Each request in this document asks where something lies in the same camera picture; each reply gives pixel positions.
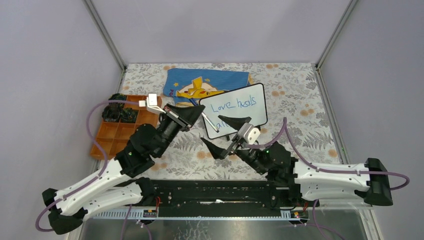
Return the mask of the black framed whiteboard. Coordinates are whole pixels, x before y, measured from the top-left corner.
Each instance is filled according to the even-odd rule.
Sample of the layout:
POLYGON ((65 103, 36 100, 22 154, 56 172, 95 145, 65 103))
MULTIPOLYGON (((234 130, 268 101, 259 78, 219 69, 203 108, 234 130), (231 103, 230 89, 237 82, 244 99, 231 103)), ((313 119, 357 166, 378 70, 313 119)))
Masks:
POLYGON ((211 140, 237 132, 218 118, 219 115, 231 118, 250 117, 250 123, 254 126, 262 126, 268 122, 265 87, 262 83, 206 97, 199 103, 205 106, 203 112, 219 130, 216 132, 209 123, 205 123, 206 136, 211 140))

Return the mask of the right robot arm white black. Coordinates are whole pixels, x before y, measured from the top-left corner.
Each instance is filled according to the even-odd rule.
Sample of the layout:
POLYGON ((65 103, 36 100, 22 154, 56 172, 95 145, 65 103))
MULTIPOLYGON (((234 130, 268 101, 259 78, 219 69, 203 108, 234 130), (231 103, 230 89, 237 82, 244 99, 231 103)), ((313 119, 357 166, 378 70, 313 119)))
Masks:
POLYGON ((288 188, 287 201, 299 206, 304 201, 321 199, 361 198, 373 206, 392 206, 392 190, 388 172, 377 158, 365 163, 327 164, 307 161, 301 155, 294 157, 278 139, 288 133, 287 119, 270 142, 257 144, 260 130, 250 124, 250 117, 234 118, 221 115, 220 119, 237 132, 227 148, 221 148, 203 138, 212 157, 223 160, 236 155, 267 181, 288 188))

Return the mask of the blue marker cap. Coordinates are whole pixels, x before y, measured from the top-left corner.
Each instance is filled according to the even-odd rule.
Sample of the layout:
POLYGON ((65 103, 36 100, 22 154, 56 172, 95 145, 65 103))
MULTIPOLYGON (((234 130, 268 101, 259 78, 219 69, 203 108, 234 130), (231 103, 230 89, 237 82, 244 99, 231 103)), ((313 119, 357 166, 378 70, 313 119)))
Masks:
POLYGON ((198 106, 199 104, 192 98, 188 99, 194 106, 198 106))

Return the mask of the white marker pen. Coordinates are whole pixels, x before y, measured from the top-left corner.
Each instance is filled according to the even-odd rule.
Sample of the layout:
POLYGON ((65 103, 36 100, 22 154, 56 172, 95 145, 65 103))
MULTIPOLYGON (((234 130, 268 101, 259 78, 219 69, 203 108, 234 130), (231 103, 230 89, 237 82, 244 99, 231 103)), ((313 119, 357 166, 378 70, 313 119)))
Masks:
POLYGON ((219 129, 214 125, 214 123, 208 118, 208 116, 203 112, 201 114, 204 118, 204 120, 212 127, 212 129, 216 132, 219 133, 219 129))

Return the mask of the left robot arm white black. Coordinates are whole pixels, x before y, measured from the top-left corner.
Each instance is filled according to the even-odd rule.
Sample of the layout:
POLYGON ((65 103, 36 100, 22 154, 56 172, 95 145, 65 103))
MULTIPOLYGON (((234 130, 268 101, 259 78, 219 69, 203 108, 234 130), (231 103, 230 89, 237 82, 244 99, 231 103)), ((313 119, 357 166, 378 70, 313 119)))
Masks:
POLYGON ((155 165, 179 132, 187 132, 205 109, 204 105, 177 107, 166 104, 160 110, 158 127, 144 123, 136 128, 123 150, 103 167, 79 182, 42 193, 49 229, 58 235, 69 233, 102 210, 155 200, 149 178, 139 175, 155 165))

